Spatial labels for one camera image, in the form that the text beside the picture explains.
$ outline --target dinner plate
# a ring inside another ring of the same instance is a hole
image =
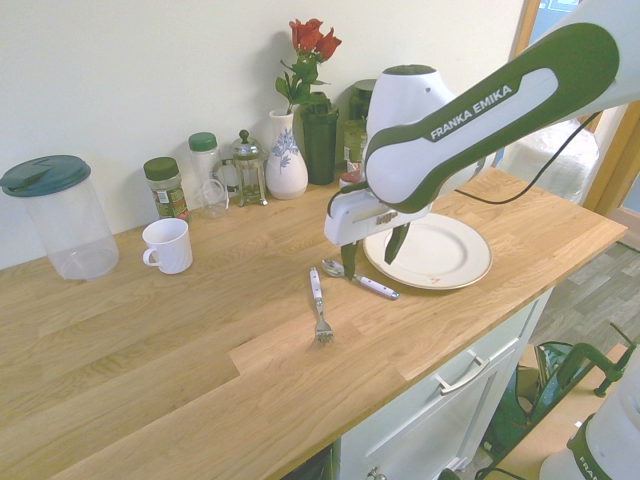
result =
[[[491,249],[469,225],[429,213],[411,222],[407,237],[388,265],[384,252],[392,230],[367,237],[364,252],[385,275],[405,285],[429,290],[451,290],[477,282],[491,267]]]

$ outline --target white cabinet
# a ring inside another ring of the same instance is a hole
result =
[[[343,435],[340,479],[430,480],[480,444],[551,292]]]

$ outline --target glass jar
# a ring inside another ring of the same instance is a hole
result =
[[[364,149],[367,146],[367,129],[364,120],[347,120],[342,123],[344,133],[344,160],[347,172],[360,170]]]
[[[181,218],[189,221],[187,199],[182,190],[178,163],[171,157],[159,157],[144,164],[144,174],[153,192],[160,218]]]
[[[209,132],[194,133],[189,137],[189,150],[198,185],[198,199],[205,215],[209,218],[225,216],[229,209],[229,196],[218,177],[222,157],[216,136]]]
[[[366,120],[369,116],[369,104],[375,80],[359,80],[353,84],[349,98],[349,120]]]

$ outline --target spoon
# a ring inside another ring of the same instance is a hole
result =
[[[346,278],[344,276],[344,267],[340,263],[336,262],[335,260],[328,260],[328,259],[323,260],[322,268],[324,269],[325,272],[327,272],[332,277]],[[375,292],[381,293],[382,295],[390,298],[391,300],[397,300],[398,297],[400,296],[398,292],[395,292],[391,290],[389,287],[385,287],[384,285],[378,282],[374,282],[373,280],[367,277],[362,277],[360,275],[354,275],[353,277],[356,280],[358,280],[358,282],[360,282],[361,285],[364,285],[365,287],[370,288]]]

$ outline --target green lid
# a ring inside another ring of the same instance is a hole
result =
[[[207,152],[218,146],[218,141],[213,133],[194,133],[189,137],[189,148],[194,152]]]
[[[12,197],[41,197],[71,188],[91,173],[81,158],[52,155],[21,163],[0,179],[2,191]]]
[[[168,180],[180,173],[178,164],[171,157],[158,157],[144,164],[145,176],[154,182]]]

